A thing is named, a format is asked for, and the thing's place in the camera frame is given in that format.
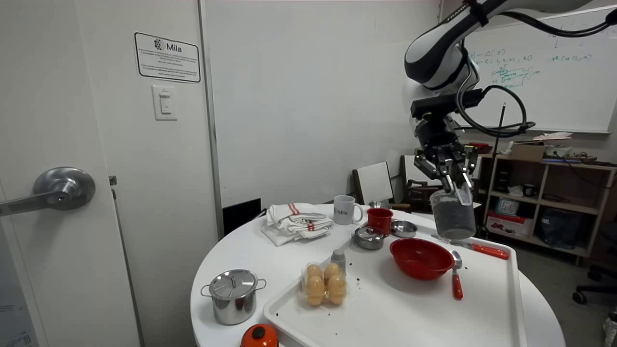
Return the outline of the red-handled spoon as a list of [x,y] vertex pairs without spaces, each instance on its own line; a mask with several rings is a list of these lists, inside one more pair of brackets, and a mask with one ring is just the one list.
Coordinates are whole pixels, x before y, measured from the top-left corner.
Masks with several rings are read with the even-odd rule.
[[463,262],[461,259],[461,255],[456,250],[450,251],[451,256],[454,260],[454,265],[452,268],[452,289],[453,289],[453,297],[456,300],[462,300],[464,298],[460,276],[458,271],[463,267]]

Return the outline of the light switch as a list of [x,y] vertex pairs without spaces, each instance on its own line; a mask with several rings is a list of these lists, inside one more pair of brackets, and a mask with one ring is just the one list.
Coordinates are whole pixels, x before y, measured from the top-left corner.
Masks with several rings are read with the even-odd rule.
[[156,121],[177,121],[177,110],[174,106],[175,87],[152,85],[151,92]]

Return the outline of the red-handled knife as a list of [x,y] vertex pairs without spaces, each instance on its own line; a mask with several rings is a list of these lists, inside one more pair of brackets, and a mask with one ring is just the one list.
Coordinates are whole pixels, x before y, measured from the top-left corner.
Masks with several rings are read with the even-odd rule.
[[504,250],[501,250],[499,248],[494,248],[491,246],[486,246],[486,245],[482,245],[482,244],[478,244],[476,242],[467,242],[467,241],[461,241],[461,240],[450,240],[450,239],[445,239],[444,237],[438,236],[436,234],[432,234],[431,235],[434,239],[437,239],[441,242],[445,242],[446,244],[449,245],[453,245],[453,246],[458,246],[458,247],[463,247],[463,248],[467,248],[469,250],[473,250],[485,255],[490,255],[492,257],[496,257],[499,259],[503,259],[503,260],[509,260],[509,254],[507,254]]

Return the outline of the dark bag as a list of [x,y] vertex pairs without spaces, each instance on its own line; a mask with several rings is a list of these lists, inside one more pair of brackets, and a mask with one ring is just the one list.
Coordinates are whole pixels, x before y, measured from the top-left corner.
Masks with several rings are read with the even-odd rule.
[[573,250],[583,244],[588,221],[589,216],[584,213],[542,207],[536,233],[549,247]]

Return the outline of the red bowl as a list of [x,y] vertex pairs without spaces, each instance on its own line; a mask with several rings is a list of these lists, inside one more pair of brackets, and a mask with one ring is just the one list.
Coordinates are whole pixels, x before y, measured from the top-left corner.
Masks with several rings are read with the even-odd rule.
[[398,269],[416,280],[436,280],[456,263],[448,250],[424,239],[395,240],[389,251]]

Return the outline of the clear carton of eggs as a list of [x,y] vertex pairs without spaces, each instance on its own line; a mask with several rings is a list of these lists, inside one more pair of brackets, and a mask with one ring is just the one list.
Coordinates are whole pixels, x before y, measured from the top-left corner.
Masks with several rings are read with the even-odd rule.
[[348,280],[335,262],[309,262],[300,275],[300,298],[311,307],[342,306],[348,297]]

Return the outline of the steel pot with lid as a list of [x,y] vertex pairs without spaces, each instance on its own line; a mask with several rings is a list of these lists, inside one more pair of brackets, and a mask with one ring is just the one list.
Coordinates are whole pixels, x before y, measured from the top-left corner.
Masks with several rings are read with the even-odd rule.
[[256,292],[267,280],[247,269],[232,269],[215,276],[204,285],[201,296],[210,298],[214,319],[222,325],[236,325],[251,318],[256,310]]

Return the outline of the red and white box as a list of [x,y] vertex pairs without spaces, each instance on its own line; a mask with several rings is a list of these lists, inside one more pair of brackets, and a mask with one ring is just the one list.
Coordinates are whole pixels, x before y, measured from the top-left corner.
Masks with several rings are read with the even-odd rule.
[[507,234],[522,238],[533,232],[533,219],[515,215],[503,215],[489,210],[485,226],[491,233]]

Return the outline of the cardboard box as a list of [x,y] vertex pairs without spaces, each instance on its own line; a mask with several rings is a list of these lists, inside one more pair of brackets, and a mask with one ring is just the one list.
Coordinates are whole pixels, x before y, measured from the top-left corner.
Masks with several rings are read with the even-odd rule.
[[544,158],[546,145],[542,142],[515,142],[510,149],[511,160],[540,162]]

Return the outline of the orange lid with black knob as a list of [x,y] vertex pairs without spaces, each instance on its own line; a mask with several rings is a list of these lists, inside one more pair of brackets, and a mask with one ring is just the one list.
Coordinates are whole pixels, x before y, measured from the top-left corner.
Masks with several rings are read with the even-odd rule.
[[280,340],[273,326],[260,323],[244,332],[240,347],[280,347]]

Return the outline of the clear plastic cup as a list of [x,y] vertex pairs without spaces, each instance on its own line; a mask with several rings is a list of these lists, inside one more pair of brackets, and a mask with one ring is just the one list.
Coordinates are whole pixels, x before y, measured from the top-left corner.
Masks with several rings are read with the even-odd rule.
[[476,233],[476,218],[469,189],[456,193],[438,190],[430,198],[436,231],[449,240],[465,240]]

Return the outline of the white mug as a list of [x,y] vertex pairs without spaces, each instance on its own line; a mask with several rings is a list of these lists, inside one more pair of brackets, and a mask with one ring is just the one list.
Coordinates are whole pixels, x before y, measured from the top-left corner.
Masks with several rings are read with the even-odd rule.
[[364,210],[355,198],[349,195],[337,195],[333,200],[333,222],[339,226],[358,224],[364,218]]

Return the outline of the stand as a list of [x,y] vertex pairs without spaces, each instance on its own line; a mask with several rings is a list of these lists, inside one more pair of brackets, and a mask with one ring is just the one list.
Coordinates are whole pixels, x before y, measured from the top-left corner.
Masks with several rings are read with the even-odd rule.
[[488,211],[490,209],[490,204],[491,204],[491,191],[492,191],[492,184],[494,182],[494,176],[495,176],[495,170],[496,170],[496,156],[497,156],[497,149],[498,149],[499,142],[500,142],[500,137],[496,137],[494,146],[492,148],[492,156],[491,156],[492,166],[491,166],[491,175],[489,179],[489,186],[485,190],[486,191],[485,209],[484,209],[483,217],[481,219],[480,229],[478,231],[478,236],[480,237],[480,239],[483,239],[483,240],[487,240],[488,234],[489,234],[489,231],[486,226],[486,220],[487,220]]

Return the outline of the office chair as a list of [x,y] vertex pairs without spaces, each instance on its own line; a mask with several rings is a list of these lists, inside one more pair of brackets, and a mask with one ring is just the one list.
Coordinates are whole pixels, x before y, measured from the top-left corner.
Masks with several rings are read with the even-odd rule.
[[[589,266],[589,279],[601,281],[604,277],[617,280],[617,271],[598,265]],[[586,305],[588,297],[585,293],[617,295],[617,285],[578,285],[572,293],[571,299],[578,305]]]

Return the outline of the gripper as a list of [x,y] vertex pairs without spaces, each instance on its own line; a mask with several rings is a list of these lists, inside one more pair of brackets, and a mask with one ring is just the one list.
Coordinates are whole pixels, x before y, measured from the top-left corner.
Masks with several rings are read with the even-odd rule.
[[[472,174],[477,167],[476,147],[464,147],[456,134],[458,123],[450,116],[426,116],[415,123],[415,136],[419,140],[423,154],[414,157],[414,166],[430,180],[439,180],[446,193],[452,194],[456,188],[472,189]],[[433,165],[439,154],[452,159],[449,167]]]

